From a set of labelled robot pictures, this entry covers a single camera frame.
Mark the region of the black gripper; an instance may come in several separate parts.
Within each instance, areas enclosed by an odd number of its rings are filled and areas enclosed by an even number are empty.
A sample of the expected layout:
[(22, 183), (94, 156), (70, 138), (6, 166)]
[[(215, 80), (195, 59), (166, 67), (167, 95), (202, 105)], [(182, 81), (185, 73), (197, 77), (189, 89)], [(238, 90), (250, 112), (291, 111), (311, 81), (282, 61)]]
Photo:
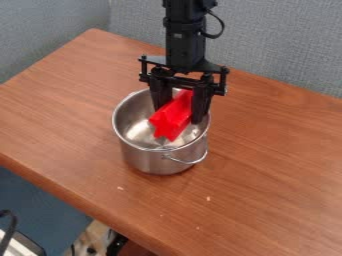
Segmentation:
[(155, 110), (173, 99), (173, 87), (193, 90), (191, 123), (199, 124), (207, 115), (214, 95), (227, 93), (226, 66), (206, 59), (206, 40), (222, 33), (209, 34), (207, 20), (201, 17), (189, 22), (164, 18), (166, 55), (139, 58), (139, 80), (150, 84)]

